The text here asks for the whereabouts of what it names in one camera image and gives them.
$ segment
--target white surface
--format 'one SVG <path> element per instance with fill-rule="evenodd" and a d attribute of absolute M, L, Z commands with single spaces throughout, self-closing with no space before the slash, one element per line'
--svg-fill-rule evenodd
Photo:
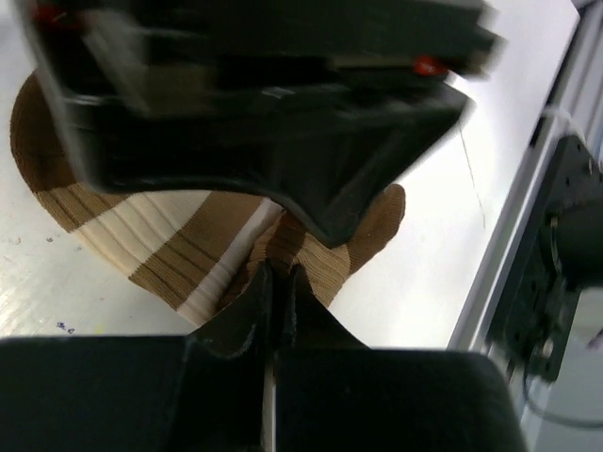
<path fill-rule="evenodd" d="M 78 247 L 25 185 L 10 154 L 8 122 L 31 70 L 0 0 L 0 334 L 189 331 L 165 303 Z"/>
<path fill-rule="evenodd" d="M 352 277 L 333 312 L 374 347 L 448 345 L 578 15 L 570 0 L 496 0 L 506 42 L 485 80 L 453 78 L 475 108 L 400 181 L 399 234 Z"/>
<path fill-rule="evenodd" d="M 585 350 L 580 342 L 570 340 L 563 355 L 557 381 L 548 386 L 548 412 L 589 422 L 603 422 L 603 354 Z M 543 422 L 538 431 L 535 452 L 600 452 L 603 430 L 565 428 Z"/>
<path fill-rule="evenodd" d="M 18 174 L 8 146 L 16 93 L 31 71 L 0 0 L 0 331 L 184 332 L 190 326 L 63 233 Z M 407 213 L 392 243 L 355 275 L 335 315 L 369 345 L 445 347 L 569 42 L 570 0 L 493 0 L 507 40 L 488 80 L 451 83 L 477 104 L 401 181 Z M 483 206 L 481 211 L 478 196 Z"/>

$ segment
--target brown and white striped sock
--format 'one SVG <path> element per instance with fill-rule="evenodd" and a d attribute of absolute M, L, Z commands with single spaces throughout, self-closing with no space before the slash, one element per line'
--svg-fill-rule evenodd
<path fill-rule="evenodd" d="M 10 145 L 25 182 L 65 231 L 195 325 L 214 315 L 253 241 L 281 210 L 244 194 L 87 189 L 73 176 L 33 74 L 13 107 Z"/>
<path fill-rule="evenodd" d="M 390 186 L 353 239 L 329 250 L 292 215 L 279 216 L 278 205 L 255 196 L 94 193 L 75 180 L 34 74 L 15 102 L 10 144 L 25 182 L 63 229 L 195 325 L 230 303 L 265 259 L 282 275 L 304 266 L 312 290 L 328 306 L 344 281 L 396 234 L 404 213 L 403 189 Z"/>

